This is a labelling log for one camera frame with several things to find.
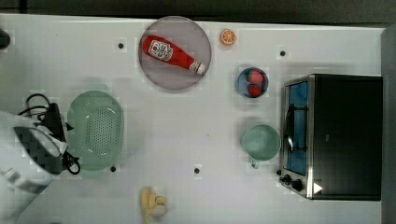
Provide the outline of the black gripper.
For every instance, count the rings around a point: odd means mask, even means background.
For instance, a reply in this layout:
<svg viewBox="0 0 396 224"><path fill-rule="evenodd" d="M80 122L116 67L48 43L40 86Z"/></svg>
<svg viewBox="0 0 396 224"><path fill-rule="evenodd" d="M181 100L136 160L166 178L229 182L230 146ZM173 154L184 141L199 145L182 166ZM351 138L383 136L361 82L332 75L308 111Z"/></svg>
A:
<svg viewBox="0 0 396 224"><path fill-rule="evenodd" d="M44 113L42 124L50 130L51 136L61 142L65 142L64 124L61 117L59 107L55 103L51 103Z"/></svg>

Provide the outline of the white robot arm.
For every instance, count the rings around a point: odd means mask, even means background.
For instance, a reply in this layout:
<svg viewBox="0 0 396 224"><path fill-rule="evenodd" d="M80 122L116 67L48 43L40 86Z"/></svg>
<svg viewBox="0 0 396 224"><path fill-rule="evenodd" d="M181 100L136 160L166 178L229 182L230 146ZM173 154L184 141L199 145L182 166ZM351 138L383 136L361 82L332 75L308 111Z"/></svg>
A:
<svg viewBox="0 0 396 224"><path fill-rule="evenodd" d="M56 104L43 119L0 115L1 224L15 224L32 201L65 170L66 125Z"/></svg>

